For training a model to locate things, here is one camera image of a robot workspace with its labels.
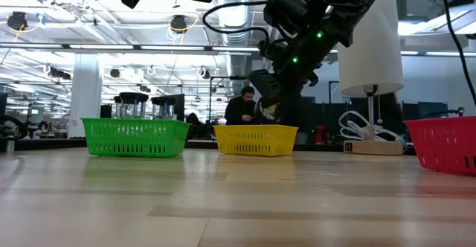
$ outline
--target red basket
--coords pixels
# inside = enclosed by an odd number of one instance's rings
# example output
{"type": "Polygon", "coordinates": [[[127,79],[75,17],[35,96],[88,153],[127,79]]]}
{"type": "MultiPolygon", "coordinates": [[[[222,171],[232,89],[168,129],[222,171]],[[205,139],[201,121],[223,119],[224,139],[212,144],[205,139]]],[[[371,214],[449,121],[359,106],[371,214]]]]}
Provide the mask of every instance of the red basket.
{"type": "Polygon", "coordinates": [[[406,121],[423,168],[476,175],[476,117],[406,121]]]}

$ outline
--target plastic basket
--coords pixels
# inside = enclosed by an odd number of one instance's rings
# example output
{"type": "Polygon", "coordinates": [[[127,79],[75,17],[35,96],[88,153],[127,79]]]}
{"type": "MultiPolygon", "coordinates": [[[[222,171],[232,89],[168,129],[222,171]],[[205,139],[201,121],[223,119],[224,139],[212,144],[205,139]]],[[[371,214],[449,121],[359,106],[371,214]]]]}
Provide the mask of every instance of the plastic basket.
{"type": "Polygon", "coordinates": [[[291,155],[298,128],[282,125],[215,126],[218,150],[224,154],[291,155]]]}
{"type": "Polygon", "coordinates": [[[171,157],[184,150],[189,124],[174,120],[84,118],[89,153],[171,157]]]}
{"type": "Polygon", "coordinates": [[[476,117],[407,121],[422,167],[476,175],[476,117]]]}

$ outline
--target white lamp shade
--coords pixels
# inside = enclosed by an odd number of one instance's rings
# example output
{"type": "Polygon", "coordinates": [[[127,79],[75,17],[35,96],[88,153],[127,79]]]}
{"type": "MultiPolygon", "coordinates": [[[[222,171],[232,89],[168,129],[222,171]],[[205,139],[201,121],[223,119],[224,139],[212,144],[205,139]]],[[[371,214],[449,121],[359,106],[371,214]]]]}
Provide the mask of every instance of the white lamp shade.
{"type": "Polygon", "coordinates": [[[338,45],[338,65],[343,95],[365,96],[371,85],[379,94],[403,88],[396,0],[375,1],[354,29],[353,44],[338,45]]]}

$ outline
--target yellow basket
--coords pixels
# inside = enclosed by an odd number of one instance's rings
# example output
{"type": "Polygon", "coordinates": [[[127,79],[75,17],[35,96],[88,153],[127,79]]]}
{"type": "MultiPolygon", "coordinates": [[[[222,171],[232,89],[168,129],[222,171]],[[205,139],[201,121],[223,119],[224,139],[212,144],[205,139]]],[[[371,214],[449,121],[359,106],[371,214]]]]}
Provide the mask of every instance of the yellow basket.
{"type": "Polygon", "coordinates": [[[218,150],[224,154],[291,155],[298,128],[282,125],[215,126],[218,150]]]}

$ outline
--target desk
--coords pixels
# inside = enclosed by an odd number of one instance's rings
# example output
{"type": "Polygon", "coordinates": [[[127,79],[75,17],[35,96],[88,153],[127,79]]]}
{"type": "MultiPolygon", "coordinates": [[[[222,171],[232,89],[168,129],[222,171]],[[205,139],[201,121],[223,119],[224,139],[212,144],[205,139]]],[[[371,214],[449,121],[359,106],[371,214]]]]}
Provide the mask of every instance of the desk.
{"type": "Polygon", "coordinates": [[[414,156],[0,155],[5,246],[474,246],[476,178],[414,156]]]}

